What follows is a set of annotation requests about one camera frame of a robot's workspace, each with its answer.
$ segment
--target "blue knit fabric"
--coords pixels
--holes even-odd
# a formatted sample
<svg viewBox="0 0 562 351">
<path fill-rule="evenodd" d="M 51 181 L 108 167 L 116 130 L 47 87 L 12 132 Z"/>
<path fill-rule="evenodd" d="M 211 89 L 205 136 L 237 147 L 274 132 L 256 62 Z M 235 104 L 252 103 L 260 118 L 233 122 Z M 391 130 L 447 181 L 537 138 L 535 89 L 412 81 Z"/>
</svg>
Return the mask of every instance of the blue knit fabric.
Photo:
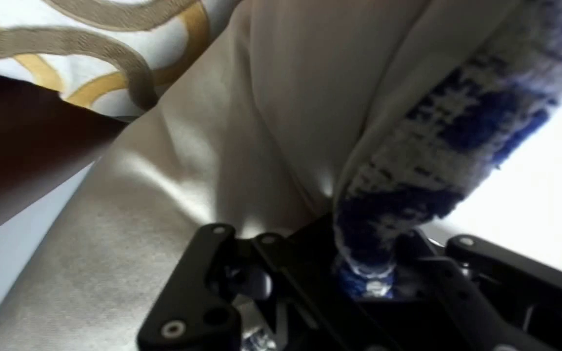
<svg viewBox="0 0 562 351">
<path fill-rule="evenodd" d="M 561 104 L 562 0 L 524 0 L 344 186 L 336 204 L 344 259 L 356 272 L 389 268 L 399 233 L 447 216 Z"/>
</svg>

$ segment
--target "fabric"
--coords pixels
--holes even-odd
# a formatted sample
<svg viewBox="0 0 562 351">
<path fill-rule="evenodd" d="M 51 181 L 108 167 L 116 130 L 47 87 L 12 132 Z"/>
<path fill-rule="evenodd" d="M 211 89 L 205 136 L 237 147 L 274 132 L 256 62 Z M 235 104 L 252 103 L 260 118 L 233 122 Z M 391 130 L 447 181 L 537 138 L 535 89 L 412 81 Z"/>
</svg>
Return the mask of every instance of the fabric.
<svg viewBox="0 0 562 351">
<path fill-rule="evenodd" d="M 3 303 L 0 351 L 135 348 L 198 225 L 289 233 L 330 212 L 518 3 L 244 0 L 94 165 Z"/>
<path fill-rule="evenodd" d="M 239 0 L 0 0 L 0 75 L 110 116 L 149 110 Z"/>
<path fill-rule="evenodd" d="M 447 216 L 561 104 L 562 0 L 525 0 L 344 184 L 344 255 L 364 274 L 389 272 L 399 233 Z"/>
</svg>

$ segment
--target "patterned fabric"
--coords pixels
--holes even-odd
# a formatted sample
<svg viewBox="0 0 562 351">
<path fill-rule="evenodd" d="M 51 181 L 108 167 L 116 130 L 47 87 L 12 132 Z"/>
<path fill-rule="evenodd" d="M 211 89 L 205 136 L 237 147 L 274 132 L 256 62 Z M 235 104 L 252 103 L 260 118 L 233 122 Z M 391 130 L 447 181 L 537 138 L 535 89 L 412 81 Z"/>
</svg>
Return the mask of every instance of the patterned fabric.
<svg viewBox="0 0 562 351">
<path fill-rule="evenodd" d="M 137 116 L 223 28 L 239 0 L 0 0 L 0 75 Z"/>
<path fill-rule="evenodd" d="M 524 0 L 405 114 L 336 202 L 354 272 L 389 276 L 393 239 L 449 214 L 562 104 L 562 0 Z"/>
</svg>

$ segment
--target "black mechanism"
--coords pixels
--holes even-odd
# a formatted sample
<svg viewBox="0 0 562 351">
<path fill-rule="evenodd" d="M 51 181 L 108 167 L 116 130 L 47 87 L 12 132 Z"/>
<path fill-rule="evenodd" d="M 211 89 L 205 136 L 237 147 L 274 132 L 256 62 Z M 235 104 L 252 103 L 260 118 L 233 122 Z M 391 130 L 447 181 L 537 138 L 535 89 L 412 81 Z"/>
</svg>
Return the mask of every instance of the black mechanism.
<svg viewBox="0 0 562 351">
<path fill-rule="evenodd" d="M 397 239 L 395 298 L 352 299 L 332 276 L 330 216 L 284 237 L 204 225 L 139 331 L 141 351 L 239 351 L 237 298 L 280 351 L 562 351 L 562 272 L 475 235 Z"/>
</svg>

